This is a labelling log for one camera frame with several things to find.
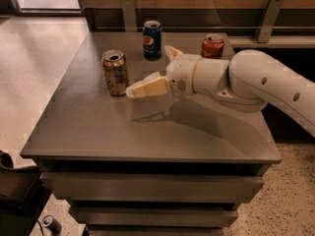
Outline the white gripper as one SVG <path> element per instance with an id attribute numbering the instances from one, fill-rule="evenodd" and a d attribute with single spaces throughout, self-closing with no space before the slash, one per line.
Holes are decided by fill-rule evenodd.
<path id="1" fill-rule="evenodd" d="M 126 88 L 126 95 L 128 97 L 142 98 L 164 95 L 167 94 L 171 88 L 176 93 L 187 95 L 194 93 L 193 72 L 201 56 L 196 54 L 183 54 L 181 50 L 171 45 L 166 45 L 164 52 L 170 61 L 166 67 L 166 76 L 162 76 L 159 72 L 146 76 L 143 80 Z"/>

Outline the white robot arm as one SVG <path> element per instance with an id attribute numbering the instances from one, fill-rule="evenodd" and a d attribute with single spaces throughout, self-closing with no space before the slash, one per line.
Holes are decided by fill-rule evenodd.
<path id="1" fill-rule="evenodd" d="M 288 115 L 315 136 L 315 83 L 298 75 L 272 56 L 246 49 L 229 60 L 185 54 L 167 45 L 166 74 L 152 73 L 126 88 L 130 98 L 158 96 L 174 91 L 204 94 L 217 103 L 243 112 L 267 104 Z"/>

